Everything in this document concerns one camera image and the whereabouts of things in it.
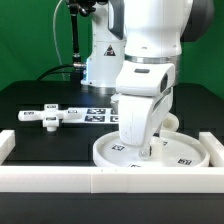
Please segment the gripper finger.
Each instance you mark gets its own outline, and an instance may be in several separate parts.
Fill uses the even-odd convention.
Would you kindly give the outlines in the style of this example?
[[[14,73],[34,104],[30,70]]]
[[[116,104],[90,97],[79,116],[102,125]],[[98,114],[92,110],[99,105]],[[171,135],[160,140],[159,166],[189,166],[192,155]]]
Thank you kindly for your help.
[[[151,156],[151,146],[146,145],[139,149],[138,156],[140,159],[148,159]]]

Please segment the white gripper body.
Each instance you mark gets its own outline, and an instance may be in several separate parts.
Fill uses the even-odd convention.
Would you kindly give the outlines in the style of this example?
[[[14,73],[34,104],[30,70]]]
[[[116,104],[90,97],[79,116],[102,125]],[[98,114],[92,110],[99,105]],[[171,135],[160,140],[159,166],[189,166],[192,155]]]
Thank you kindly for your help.
[[[120,140],[135,147],[150,142],[173,103],[175,65],[125,61],[116,79]]]

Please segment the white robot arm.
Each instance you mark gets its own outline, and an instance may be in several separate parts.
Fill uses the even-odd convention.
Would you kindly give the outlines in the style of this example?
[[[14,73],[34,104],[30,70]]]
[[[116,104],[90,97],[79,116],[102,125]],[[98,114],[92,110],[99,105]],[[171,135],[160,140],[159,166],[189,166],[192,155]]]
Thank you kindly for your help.
[[[208,30],[214,0],[93,0],[89,8],[93,50],[82,85],[114,94],[119,140],[147,159],[172,107],[181,44]]]

